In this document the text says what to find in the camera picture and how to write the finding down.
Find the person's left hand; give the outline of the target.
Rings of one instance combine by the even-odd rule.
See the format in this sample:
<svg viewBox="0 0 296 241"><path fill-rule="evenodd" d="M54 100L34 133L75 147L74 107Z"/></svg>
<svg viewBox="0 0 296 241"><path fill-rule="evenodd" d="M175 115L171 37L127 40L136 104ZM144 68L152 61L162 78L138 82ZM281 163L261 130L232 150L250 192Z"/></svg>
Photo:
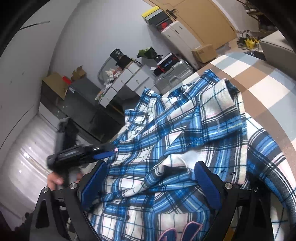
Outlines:
<svg viewBox="0 0 296 241"><path fill-rule="evenodd" d="M84 174L82 172L79 172L76 175L75 183L79 183L83 176L84 176ZM64 179L59 174L57 174L55 172L51 172L47 177L47 187L50 190L55 190L58 185L62 186L63 183L64 183Z"/></svg>

